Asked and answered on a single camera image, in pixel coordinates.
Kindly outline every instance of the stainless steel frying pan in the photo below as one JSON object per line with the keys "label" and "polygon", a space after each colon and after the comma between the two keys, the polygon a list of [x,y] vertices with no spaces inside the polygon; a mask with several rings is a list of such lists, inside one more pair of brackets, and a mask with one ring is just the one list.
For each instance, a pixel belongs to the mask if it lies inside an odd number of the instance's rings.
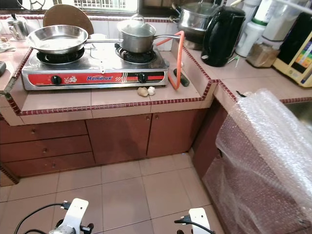
{"label": "stainless steel frying pan", "polygon": [[123,42],[122,39],[91,40],[86,30],[71,25],[52,25],[27,37],[29,46],[46,54],[67,54],[80,50],[85,43]]}

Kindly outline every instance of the tiled countertop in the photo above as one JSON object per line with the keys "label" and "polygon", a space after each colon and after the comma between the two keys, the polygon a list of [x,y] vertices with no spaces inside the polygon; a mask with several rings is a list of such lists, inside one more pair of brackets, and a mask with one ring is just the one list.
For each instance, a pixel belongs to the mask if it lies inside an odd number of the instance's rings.
{"label": "tiled countertop", "polygon": [[[183,71],[189,87],[175,91],[168,84],[157,87],[154,96],[141,97],[136,88],[25,91],[20,70],[27,59],[25,42],[11,42],[15,52],[1,53],[8,71],[0,79],[0,112],[10,125],[35,124],[98,117],[138,115],[210,107],[213,95],[229,110],[241,93],[267,88],[283,102],[312,99],[312,88],[301,88],[272,68],[256,69],[243,58],[224,67],[211,67],[200,59],[200,51],[183,48]],[[176,68],[177,42],[170,52],[161,52]]]}

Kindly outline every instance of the bubble wrap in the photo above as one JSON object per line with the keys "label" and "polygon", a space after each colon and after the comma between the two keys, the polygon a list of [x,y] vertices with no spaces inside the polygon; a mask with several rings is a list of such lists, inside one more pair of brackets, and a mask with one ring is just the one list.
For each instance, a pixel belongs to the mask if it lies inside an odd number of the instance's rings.
{"label": "bubble wrap", "polygon": [[240,98],[203,181],[232,234],[312,234],[312,132],[269,91]]}

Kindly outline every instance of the round wooden board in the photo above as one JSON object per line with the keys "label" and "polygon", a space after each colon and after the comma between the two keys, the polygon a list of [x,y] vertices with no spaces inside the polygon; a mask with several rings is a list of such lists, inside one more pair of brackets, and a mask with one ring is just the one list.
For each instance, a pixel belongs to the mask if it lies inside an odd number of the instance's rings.
{"label": "round wooden board", "polygon": [[72,25],[83,28],[88,34],[93,34],[93,26],[88,16],[75,6],[57,4],[46,11],[43,17],[43,26],[57,24]]}

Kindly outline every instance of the gas stove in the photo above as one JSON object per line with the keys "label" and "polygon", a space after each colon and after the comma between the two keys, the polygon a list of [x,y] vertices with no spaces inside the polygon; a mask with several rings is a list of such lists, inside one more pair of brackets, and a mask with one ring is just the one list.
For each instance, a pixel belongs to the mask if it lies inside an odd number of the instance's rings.
{"label": "gas stove", "polygon": [[92,44],[75,54],[33,50],[22,69],[26,90],[157,86],[168,83],[168,67],[156,47],[134,54],[118,44]]}

